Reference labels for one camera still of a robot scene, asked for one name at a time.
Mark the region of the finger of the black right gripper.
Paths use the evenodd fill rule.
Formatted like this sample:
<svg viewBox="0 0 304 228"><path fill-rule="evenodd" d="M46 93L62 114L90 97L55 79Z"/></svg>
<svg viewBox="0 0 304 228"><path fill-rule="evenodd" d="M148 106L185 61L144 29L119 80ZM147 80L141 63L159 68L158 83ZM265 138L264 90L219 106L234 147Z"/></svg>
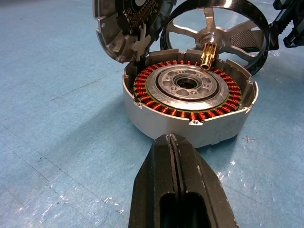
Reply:
<svg viewBox="0 0 304 228"><path fill-rule="evenodd" d="M269 50L278 50L279 49L279 39L278 39L278 22L273 21L269 24L270 28L270 42L269 42Z"/></svg>
<svg viewBox="0 0 304 228"><path fill-rule="evenodd" d="M263 31L245 30L230 38L232 46L243 49L244 51L259 51L263 45Z"/></svg>

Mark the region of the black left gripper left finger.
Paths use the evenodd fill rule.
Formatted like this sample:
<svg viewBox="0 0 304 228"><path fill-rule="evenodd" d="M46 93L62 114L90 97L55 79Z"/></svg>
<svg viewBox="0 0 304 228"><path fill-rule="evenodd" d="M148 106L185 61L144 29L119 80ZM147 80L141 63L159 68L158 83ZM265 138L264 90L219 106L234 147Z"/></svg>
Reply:
<svg viewBox="0 0 304 228"><path fill-rule="evenodd" d="M154 140L133 183L128 227L178 227L174 159L171 155L169 135Z"/></svg>

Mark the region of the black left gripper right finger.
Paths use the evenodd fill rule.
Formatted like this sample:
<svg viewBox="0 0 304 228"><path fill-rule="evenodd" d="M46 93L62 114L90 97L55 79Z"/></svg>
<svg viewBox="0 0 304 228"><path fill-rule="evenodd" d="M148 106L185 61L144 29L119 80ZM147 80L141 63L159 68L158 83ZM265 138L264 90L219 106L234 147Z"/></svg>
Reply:
<svg viewBox="0 0 304 228"><path fill-rule="evenodd" d="M172 177L179 228L236 228L223 187L188 139L171 134Z"/></svg>

